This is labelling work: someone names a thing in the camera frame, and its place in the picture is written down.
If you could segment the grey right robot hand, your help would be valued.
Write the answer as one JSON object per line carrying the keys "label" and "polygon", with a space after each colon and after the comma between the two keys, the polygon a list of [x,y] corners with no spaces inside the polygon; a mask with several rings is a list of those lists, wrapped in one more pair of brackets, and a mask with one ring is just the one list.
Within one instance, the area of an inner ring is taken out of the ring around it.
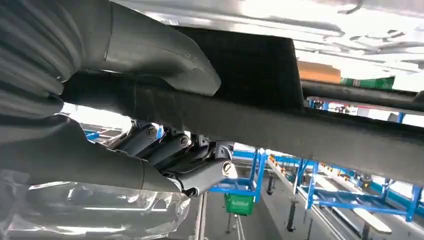
{"label": "grey right robot hand", "polygon": [[221,81],[188,36],[109,0],[0,3],[0,166],[34,182],[201,194],[224,179],[216,158],[175,180],[151,162],[87,140],[60,114],[75,73],[141,73],[177,90],[212,96]]}

